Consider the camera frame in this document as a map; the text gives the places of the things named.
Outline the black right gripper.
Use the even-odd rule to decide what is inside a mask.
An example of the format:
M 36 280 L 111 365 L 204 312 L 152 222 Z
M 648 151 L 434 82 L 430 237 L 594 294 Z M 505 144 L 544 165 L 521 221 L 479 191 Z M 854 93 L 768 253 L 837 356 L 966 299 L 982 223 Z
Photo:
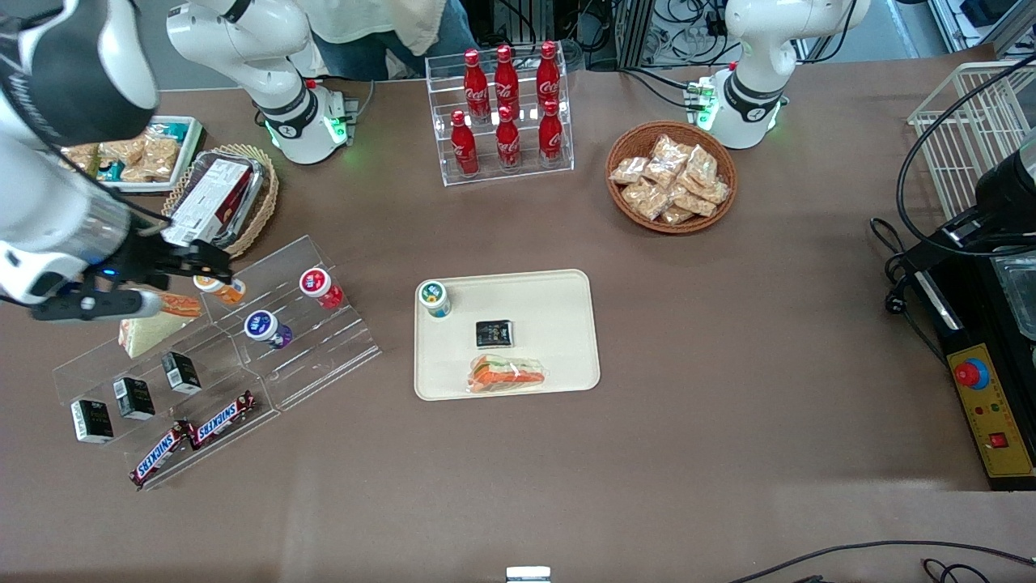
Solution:
M 231 281 L 233 275 L 231 255 L 223 249 L 203 240 L 177 246 L 139 230 L 130 230 L 114 254 L 100 262 L 100 276 L 115 285 L 139 283 L 160 291 L 170 288 L 171 276 Z

